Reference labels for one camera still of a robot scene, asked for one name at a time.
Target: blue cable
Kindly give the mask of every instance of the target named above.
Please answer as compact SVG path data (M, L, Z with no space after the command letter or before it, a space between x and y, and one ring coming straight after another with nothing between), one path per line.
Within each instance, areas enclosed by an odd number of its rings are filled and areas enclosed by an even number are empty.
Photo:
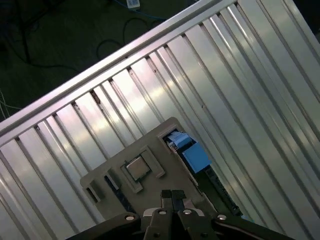
M144 12L141 12L141 11L137 11L137 10L132 10L130 8L128 8L128 6L126 6L125 4L123 4L122 2L118 1L118 0L112 0L114 2L116 2L117 4L121 5L122 7L125 7L126 9L128 9L129 11L131 12L135 12L137 14L141 14L141 15L144 15L148 18L151 18L151 19L156 19L156 20L167 20L166 18L163 18L163 17L158 17L158 16L152 16L152 15L149 15L149 14L146 14Z

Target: slot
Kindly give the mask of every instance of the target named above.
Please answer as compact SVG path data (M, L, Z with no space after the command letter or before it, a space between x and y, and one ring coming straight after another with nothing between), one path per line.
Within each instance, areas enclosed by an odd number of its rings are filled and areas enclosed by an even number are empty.
M86 188L86 191L88 192L88 194L90 195L90 197L93 199L94 203L96 204L98 202L98 199L96 198L96 196L94 195L94 193L91 191L90 188Z

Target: white cable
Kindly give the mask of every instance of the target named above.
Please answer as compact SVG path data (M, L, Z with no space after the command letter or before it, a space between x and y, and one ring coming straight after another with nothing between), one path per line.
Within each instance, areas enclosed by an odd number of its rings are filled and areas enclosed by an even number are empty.
M2 116L4 117L4 119L7 119L6 115L4 113L4 110L2 109L1 103L0 103L0 110L1 110L1 113L2 113Z
M0 88L0 94L1 94L1 96L2 96L2 100L3 100L3 102L4 102L4 107L5 107L5 110L6 110L6 113L8 114L8 116L10 117L10 113L9 113L9 111L8 111L8 108L7 108L7 104L6 104L6 100L5 100L5 97L4 97L4 95L3 95L3 93L2 93L2 91L1 91L1 88Z
M5 104L3 101L0 100L0 103L8 108L11 108L11 109L18 109L18 110L21 110L22 108L20 107L16 107L16 106L10 106L8 104Z

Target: corrugated metal panel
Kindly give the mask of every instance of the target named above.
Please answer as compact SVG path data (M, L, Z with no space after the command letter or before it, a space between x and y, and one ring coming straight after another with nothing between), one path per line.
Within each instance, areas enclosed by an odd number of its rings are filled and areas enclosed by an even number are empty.
M1 123L2 239L64 239L103 221L80 178L170 117L250 219L320 238L316 38L291 0L203 0L181 14Z

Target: screw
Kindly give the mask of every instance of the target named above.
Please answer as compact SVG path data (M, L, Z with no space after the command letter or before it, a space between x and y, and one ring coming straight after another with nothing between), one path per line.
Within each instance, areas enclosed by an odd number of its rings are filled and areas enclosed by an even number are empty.
M132 221L133 219L135 219L135 217L134 216L126 216L125 219L128 221Z
M184 214L186 214L186 215L189 215L189 214L191 214L191 213L192 213L192 211L191 211L191 210L189 210L189 209L186 209L186 210L184 210L184 211L183 211L183 213L184 213Z
M219 220L226 220L226 219L227 219L227 216L220 214L220 215L218 215L218 219L219 219Z

